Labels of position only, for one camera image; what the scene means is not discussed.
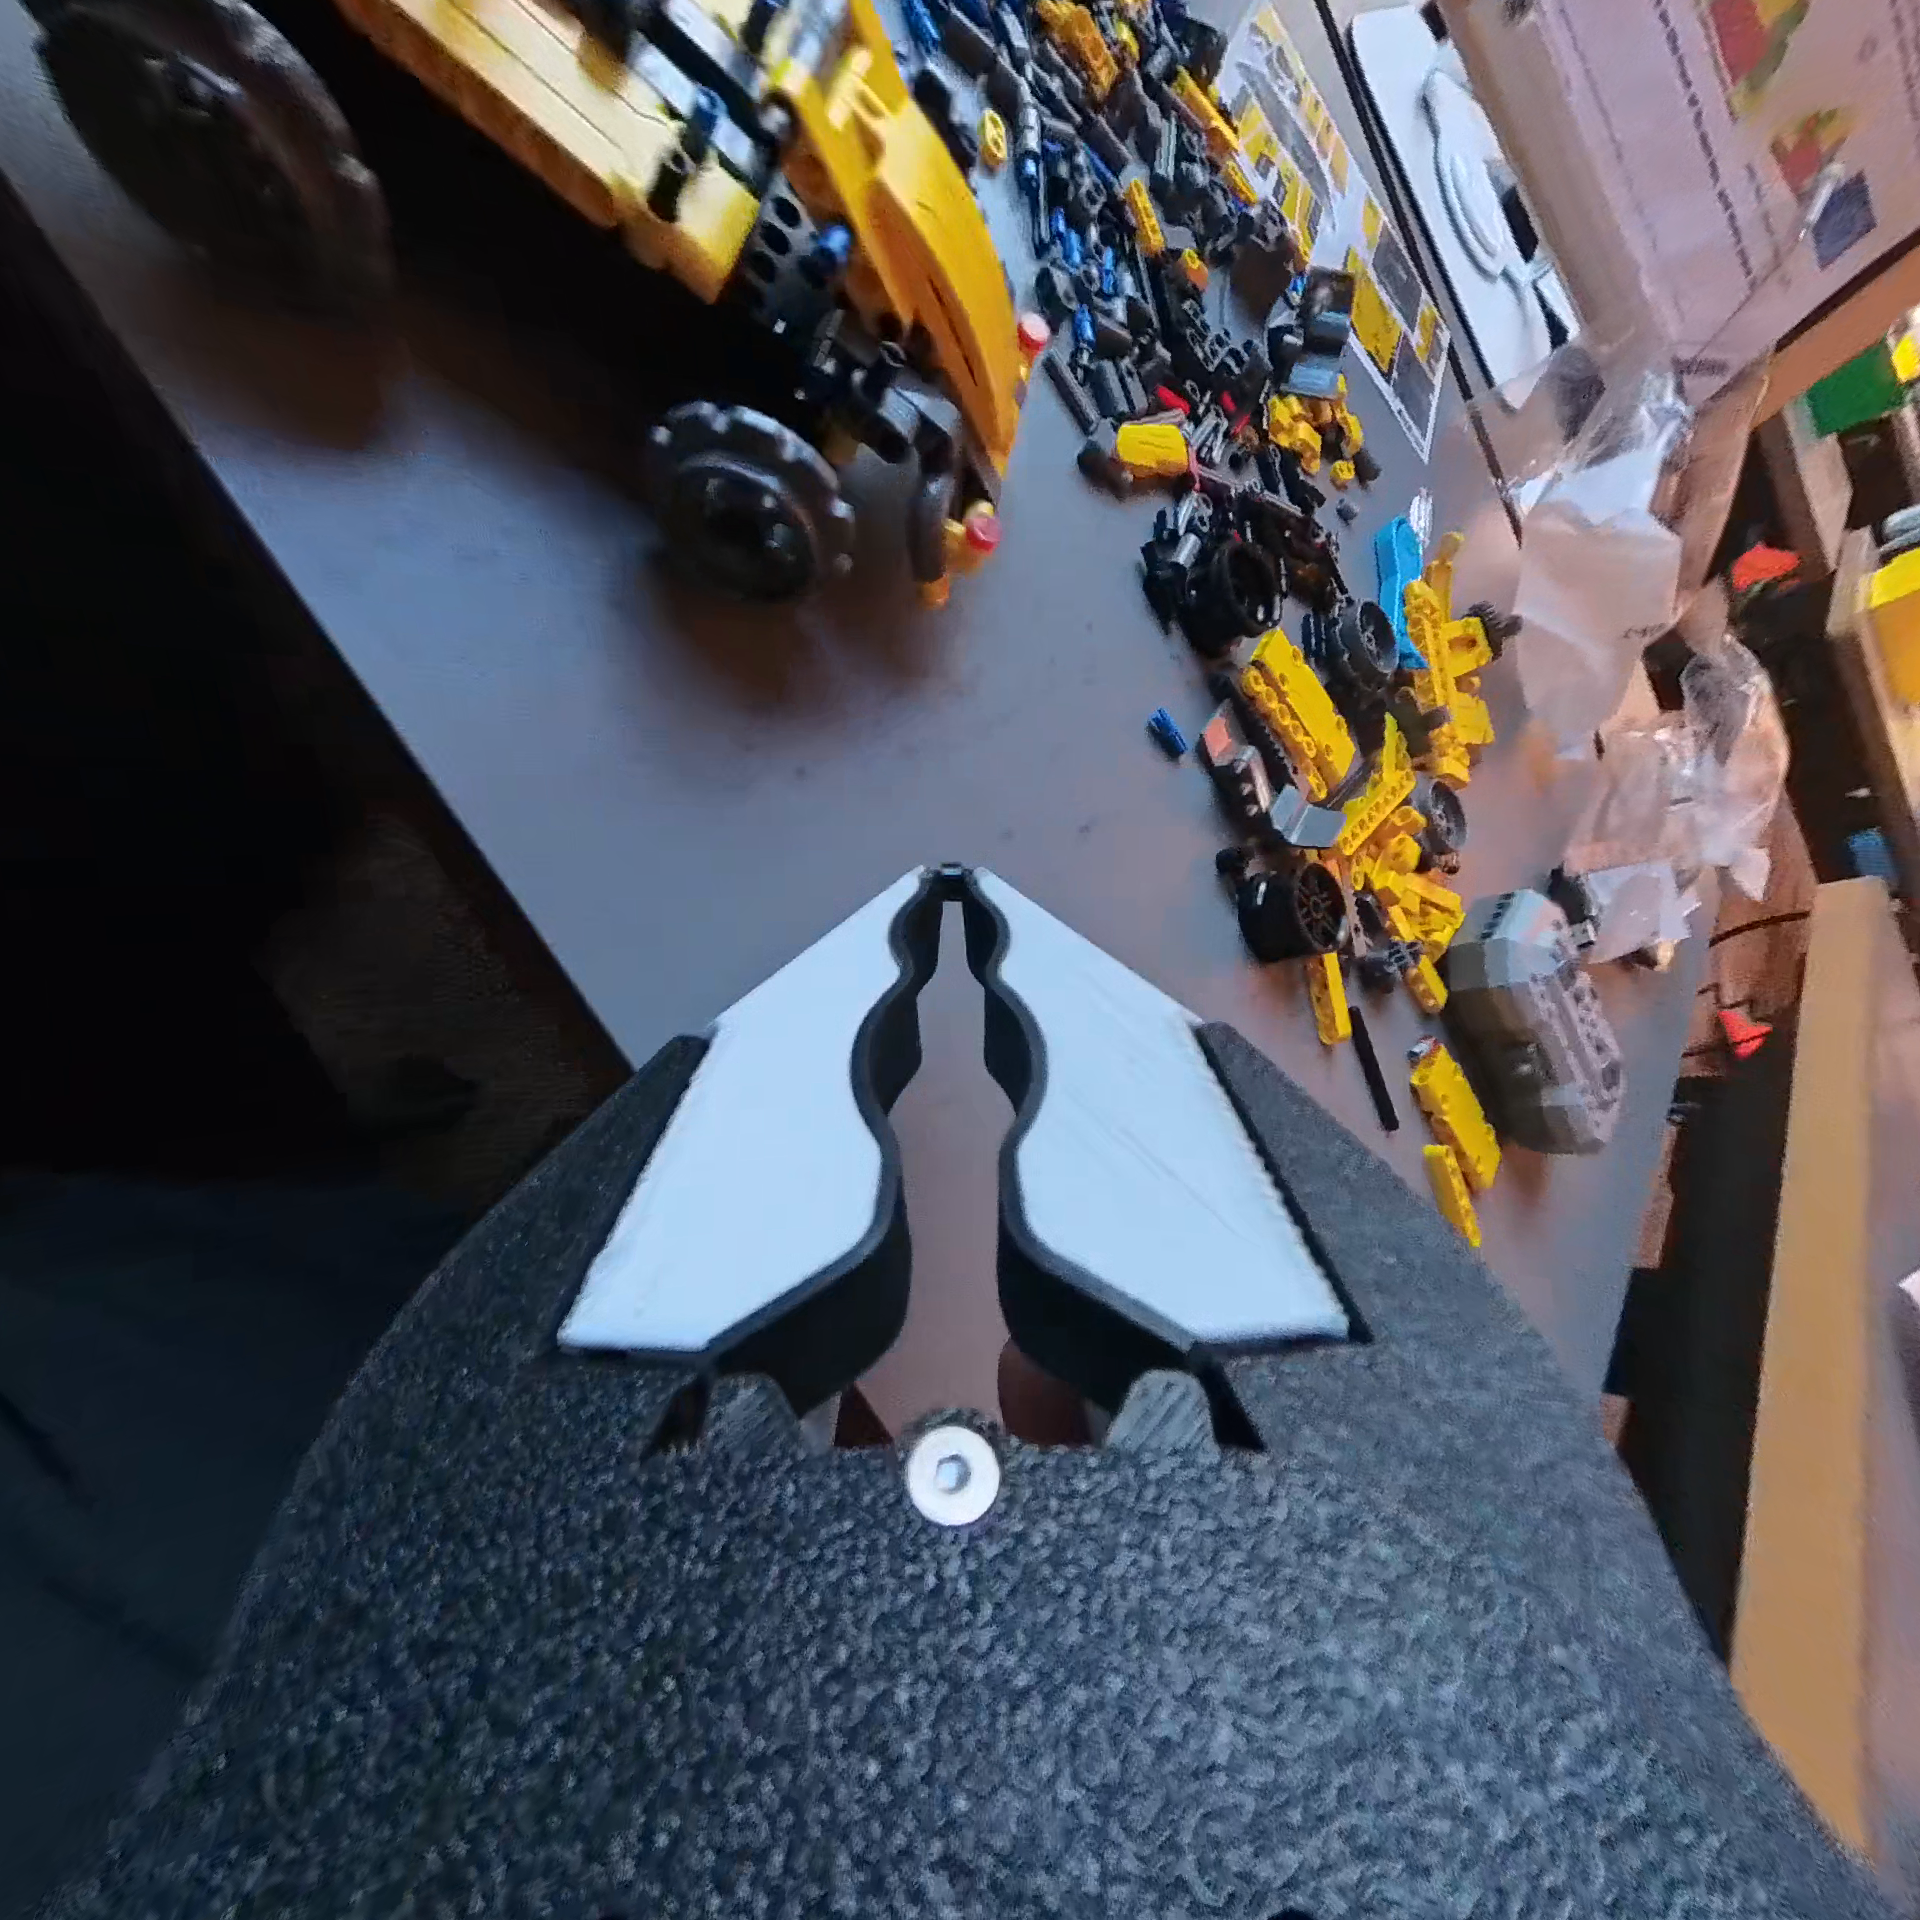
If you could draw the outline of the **yellow rectangular panel piece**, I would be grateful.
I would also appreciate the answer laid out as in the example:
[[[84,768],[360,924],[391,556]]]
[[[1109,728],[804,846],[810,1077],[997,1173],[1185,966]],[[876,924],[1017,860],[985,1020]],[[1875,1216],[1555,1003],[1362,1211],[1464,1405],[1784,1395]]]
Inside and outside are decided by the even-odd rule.
[[[1342,717],[1303,649],[1286,626],[1266,626],[1236,668],[1236,690],[1286,742],[1286,768],[1303,789],[1303,799],[1330,799],[1351,774],[1351,728]]]

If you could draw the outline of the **heap of yellow brick beams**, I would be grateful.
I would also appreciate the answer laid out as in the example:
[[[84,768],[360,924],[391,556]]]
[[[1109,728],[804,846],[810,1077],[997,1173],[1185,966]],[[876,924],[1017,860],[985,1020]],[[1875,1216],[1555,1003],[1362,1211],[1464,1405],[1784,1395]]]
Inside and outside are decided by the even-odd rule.
[[[1266,828],[1269,794],[1297,780],[1286,742],[1236,690],[1236,668],[1257,640],[1236,640],[1236,654],[1219,654],[1210,676],[1217,711],[1197,729],[1197,760],[1229,822],[1229,846],[1217,856],[1229,902],[1247,860],[1327,860],[1343,886],[1343,947],[1286,957],[1280,972],[1303,984],[1322,1049],[1351,1058],[1343,1007],[1362,1003],[1394,1114],[1399,1100],[1414,1107],[1431,1202],[1480,1249],[1480,1193],[1499,1179],[1499,1134],[1438,1020],[1448,1007],[1440,951],[1464,931],[1464,789],[1491,742],[1484,668],[1499,664],[1514,615],[1491,603],[1456,603],[1456,554],[1464,532],[1423,535],[1423,579],[1399,591],[1431,668],[1394,668],[1381,699],[1327,680],[1351,728],[1351,774],[1327,799],[1343,805],[1342,846],[1286,846]],[[1303,609],[1297,626],[1286,626],[1303,664],[1322,615],[1330,609]]]

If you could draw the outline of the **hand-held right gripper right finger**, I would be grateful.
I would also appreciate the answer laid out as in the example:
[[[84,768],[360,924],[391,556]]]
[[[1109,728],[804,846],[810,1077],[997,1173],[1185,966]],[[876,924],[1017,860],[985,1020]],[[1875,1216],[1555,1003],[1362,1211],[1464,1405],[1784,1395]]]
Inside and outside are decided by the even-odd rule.
[[[1000,1316],[1027,1357],[1343,1342],[1343,1300],[1219,1092],[1198,1016],[997,868],[958,878],[1000,1142]]]

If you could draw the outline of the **pile of small brick parts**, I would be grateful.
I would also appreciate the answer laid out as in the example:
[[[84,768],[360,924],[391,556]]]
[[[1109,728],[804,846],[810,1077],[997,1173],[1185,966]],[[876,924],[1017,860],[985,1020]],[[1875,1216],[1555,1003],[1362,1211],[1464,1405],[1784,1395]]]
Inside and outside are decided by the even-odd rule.
[[[1229,94],[1229,35],[1197,9],[891,9],[901,70],[968,84],[938,112],[958,167],[1006,176],[1042,372],[1084,426],[1079,471],[1141,487],[1109,465],[1118,419],[1185,419],[1197,471],[1247,479],[1297,519],[1351,519],[1381,479],[1343,397],[1351,266],[1309,261],[1309,176],[1280,144],[1266,76],[1309,104],[1309,84],[1266,16],[1266,52]]]

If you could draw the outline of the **printed paper sheet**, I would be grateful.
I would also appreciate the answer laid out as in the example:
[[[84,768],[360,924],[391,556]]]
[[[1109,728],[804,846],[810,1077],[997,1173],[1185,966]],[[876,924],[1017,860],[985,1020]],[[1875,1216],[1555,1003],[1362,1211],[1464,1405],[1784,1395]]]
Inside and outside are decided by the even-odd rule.
[[[1916,307],[1916,0],[1438,16],[1596,337],[1767,368],[1784,416]]]

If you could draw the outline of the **blue brick separator tool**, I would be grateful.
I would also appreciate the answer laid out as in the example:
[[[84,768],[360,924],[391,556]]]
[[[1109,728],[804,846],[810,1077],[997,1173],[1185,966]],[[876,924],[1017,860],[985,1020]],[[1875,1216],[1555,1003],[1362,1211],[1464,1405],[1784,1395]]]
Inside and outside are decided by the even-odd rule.
[[[1411,525],[1411,519],[1388,519],[1381,532],[1371,532],[1371,603],[1381,603],[1381,615],[1388,615],[1388,633],[1394,633],[1394,668],[1431,668],[1431,654],[1414,649],[1414,633],[1411,633],[1411,609],[1399,609],[1399,591],[1423,579],[1423,532]]]

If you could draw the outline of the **silver monitor stand base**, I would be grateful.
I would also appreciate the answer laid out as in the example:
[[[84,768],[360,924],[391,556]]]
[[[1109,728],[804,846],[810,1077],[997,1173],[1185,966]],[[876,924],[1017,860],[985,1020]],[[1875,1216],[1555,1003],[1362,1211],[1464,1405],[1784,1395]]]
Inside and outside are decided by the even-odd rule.
[[[1351,16],[1343,52],[1394,153],[1399,192],[1414,200],[1480,376],[1516,404],[1581,317],[1464,76],[1464,52],[1438,9]]]

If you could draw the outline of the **grey desk with wooden edge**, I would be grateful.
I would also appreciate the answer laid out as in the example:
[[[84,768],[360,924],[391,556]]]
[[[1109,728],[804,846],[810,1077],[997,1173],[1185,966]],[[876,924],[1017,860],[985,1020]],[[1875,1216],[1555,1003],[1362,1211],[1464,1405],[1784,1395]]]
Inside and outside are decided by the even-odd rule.
[[[1793,1007],[1732,1689],[1916,1915],[1920,1879],[1920,995],[1875,878],[1826,886]]]

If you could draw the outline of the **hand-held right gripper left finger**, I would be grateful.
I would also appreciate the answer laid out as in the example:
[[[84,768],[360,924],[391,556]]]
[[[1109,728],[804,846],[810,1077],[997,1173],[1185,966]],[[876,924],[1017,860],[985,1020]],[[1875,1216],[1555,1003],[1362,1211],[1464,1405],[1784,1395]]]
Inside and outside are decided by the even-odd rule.
[[[561,1316],[563,1354],[891,1354],[913,1292],[891,1107],[919,1072],[938,911],[944,878],[901,868],[703,1031]]]

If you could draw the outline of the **yellow toy brick car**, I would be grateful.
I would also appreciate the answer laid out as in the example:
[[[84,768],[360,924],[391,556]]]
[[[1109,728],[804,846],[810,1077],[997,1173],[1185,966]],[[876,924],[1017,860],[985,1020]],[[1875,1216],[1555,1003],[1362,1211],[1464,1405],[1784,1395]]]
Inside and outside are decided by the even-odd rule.
[[[703,588],[781,609],[840,579],[840,471],[913,479],[901,576],[944,609],[1000,547],[1042,317],[901,84],[876,9],[360,0],[360,50],[500,167],[726,307],[717,396],[662,404],[641,487]],[[189,257],[322,317],[391,300],[387,186],[272,9],[28,9],[32,59],[121,200]]]

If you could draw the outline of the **black spoked toy wheel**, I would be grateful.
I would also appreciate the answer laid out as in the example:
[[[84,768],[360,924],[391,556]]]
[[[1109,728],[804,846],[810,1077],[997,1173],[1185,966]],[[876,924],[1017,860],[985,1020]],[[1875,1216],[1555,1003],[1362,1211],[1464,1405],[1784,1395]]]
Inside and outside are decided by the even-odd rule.
[[[1343,886],[1327,860],[1247,860],[1236,878],[1236,931],[1266,966],[1342,951]]]

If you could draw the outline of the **clear plastic bag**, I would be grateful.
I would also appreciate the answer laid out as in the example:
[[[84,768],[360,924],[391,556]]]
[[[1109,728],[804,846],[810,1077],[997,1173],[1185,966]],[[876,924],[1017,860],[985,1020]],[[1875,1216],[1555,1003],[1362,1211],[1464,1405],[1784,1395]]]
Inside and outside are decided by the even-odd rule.
[[[1585,760],[1678,615],[1693,397],[1667,355],[1570,337],[1491,388],[1480,444],[1516,525],[1514,654],[1525,717]]]
[[[1547,896],[1575,951],[1667,957],[1693,937],[1698,893],[1767,896],[1787,728],[1743,633],[1685,649],[1678,707],[1605,729],[1585,805]]]

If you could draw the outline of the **grey battery box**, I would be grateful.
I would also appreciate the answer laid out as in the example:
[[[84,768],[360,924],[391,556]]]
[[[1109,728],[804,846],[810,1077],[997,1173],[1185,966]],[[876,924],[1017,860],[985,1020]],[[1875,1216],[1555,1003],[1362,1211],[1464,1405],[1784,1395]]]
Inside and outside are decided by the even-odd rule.
[[[1440,951],[1440,984],[1499,1142],[1555,1158],[1614,1142],[1624,1041],[1547,893],[1480,896]]]

